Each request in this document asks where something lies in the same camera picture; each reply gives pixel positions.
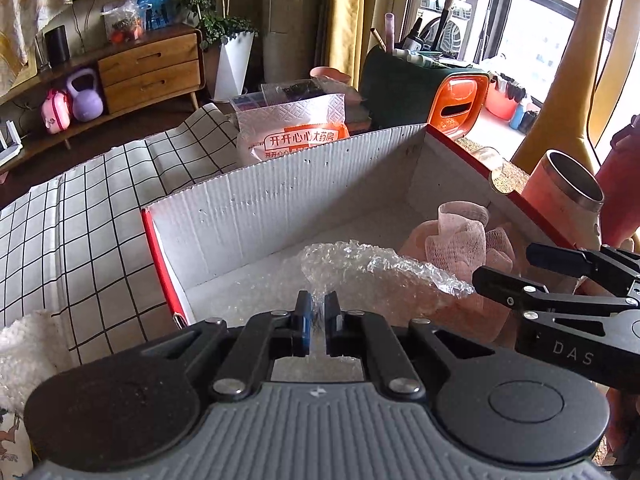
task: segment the pink cup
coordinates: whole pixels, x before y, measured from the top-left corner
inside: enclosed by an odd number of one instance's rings
[[[349,74],[340,72],[337,68],[331,68],[330,66],[316,66],[315,68],[311,69],[309,75],[311,77],[324,75],[347,85],[351,82],[351,76]]]

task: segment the screw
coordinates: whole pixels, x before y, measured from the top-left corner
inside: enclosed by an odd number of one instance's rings
[[[239,379],[218,379],[213,383],[213,391],[220,395],[236,396],[244,392],[246,384]]]
[[[389,381],[389,389],[396,394],[416,394],[420,391],[420,383],[414,379],[398,377]]]

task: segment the pen holder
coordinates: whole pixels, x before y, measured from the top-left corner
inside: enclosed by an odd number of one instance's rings
[[[489,76],[473,68],[423,68],[374,47],[367,54],[360,94],[378,129],[428,123],[463,137],[475,124]]]

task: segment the drawer handle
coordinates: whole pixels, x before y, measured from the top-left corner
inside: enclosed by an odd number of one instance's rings
[[[142,61],[143,59],[149,59],[150,57],[161,57],[162,52],[156,52],[155,54],[149,54],[148,56],[142,56],[137,59],[137,61]]]
[[[164,83],[166,83],[166,80],[161,79],[160,81],[153,81],[152,83],[149,83],[147,85],[142,85],[140,89],[144,92],[147,88],[151,88],[152,86],[156,85],[163,85]]]

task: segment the pink backpack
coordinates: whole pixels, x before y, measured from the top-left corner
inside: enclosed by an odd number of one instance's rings
[[[71,124],[71,99],[63,90],[49,89],[40,113],[47,131],[60,133]]]

